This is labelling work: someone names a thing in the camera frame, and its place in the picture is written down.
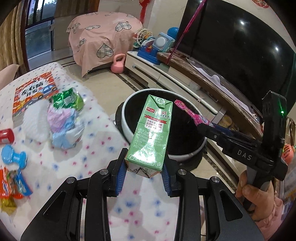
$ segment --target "green milk carton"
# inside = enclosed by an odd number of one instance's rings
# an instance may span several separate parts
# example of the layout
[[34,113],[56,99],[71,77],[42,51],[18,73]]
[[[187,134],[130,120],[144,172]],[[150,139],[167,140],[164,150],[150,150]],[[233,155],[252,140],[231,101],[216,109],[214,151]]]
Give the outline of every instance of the green milk carton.
[[147,97],[125,158],[129,171],[150,178],[162,170],[172,108],[172,101]]

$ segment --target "white tablecloth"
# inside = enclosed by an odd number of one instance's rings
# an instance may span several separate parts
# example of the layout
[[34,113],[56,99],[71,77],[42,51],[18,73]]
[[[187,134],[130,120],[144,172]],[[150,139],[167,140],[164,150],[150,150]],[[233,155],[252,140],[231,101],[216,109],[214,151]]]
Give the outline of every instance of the white tablecloth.
[[[33,70],[0,91],[0,130],[12,128],[12,105],[15,89],[42,73],[51,71],[59,90],[75,87],[84,100],[81,117],[87,123],[83,137],[75,148],[54,149],[50,141],[36,143],[25,137],[22,127],[13,129],[14,149],[28,155],[22,171],[33,194],[16,200],[17,210],[11,216],[0,213],[0,219],[13,236],[20,240],[26,227],[50,196],[69,176],[90,177],[117,159],[121,149],[128,147],[112,120],[97,103],[92,92],[72,80],[58,63]],[[178,214],[178,198],[169,198],[161,175],[148,179],[127,172],[123,190],[117,198],[108,199],[112,241],[172,241]],[[81,240],[84,238],[82,218]]]

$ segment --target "yellow wrapper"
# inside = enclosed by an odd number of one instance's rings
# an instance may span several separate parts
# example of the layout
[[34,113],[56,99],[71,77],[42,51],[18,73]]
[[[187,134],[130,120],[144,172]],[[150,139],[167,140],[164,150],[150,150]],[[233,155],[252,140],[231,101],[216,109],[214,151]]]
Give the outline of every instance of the yellow wrapper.
[[15,204],[13,197],[0,199],[0,209],[8,215],[13,214],[13,212],[17,209],[17,205]]

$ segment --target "metal screw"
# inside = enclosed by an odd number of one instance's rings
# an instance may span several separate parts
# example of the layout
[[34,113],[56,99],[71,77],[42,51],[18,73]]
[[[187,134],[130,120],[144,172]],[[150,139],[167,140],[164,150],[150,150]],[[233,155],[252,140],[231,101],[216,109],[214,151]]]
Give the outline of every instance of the metal screw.
[[73,183],[75,181],[75,178],[74,177],[69,177],[67,178],[67,183]]
[[180,175],[185,175],[185,174],[187,173],[187,171],[186,171],[185,169],[179,169],[179,170],[178,170],[178,173],[179,173]]
[[108,170],[107,169],[102,169],[102,170],[100,170],[100,174],[101,175],[106,175],[106,174],[108,174]]
[[220,178],[218,178],[216,176],[213,176],[212,181],[215,182],[215,183],[218,183],[218,182],[220,182]]

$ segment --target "black television screen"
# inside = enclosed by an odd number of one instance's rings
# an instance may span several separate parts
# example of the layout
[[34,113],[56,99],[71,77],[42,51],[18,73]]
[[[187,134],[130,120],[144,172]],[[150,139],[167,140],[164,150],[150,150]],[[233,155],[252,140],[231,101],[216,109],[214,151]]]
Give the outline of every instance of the black television screen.
[[[200,2],[188,0],[177,39]],[[288,111],[295,103],[294,51],[266,23],[235,5],[208,0],[178,50],[223,76],[259,111],[269,90],[287,98]]]

